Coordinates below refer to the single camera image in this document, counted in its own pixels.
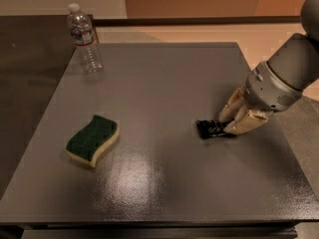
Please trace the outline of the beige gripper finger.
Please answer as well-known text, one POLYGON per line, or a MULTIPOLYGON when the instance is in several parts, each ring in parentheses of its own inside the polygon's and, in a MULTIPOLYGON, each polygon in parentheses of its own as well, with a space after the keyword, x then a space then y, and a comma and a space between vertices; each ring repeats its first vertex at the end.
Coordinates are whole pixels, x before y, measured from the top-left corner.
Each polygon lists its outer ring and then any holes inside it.
POLYGON ((268 115, 265 112, 242 106, 233 121, 224 128, 224 131, 235 135, 243 134, 258 128, 267 122, 268 115))
POLYGON ((244 98, 244 87, 237 88, 219 114, 222 122, 241 121, 247 114, 247 105, 244 98))

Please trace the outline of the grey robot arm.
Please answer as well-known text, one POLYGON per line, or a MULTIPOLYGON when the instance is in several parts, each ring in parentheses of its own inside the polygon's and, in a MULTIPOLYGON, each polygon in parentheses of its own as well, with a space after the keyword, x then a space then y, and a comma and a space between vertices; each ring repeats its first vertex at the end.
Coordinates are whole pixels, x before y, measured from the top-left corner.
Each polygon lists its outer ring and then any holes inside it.
POLYGON ((293 34, 268 60, 248 73, 219 114, 224 131, 243 134, 288 110, 319 79, 319 0, 305 0, 300 15, 304 34, 293 34))

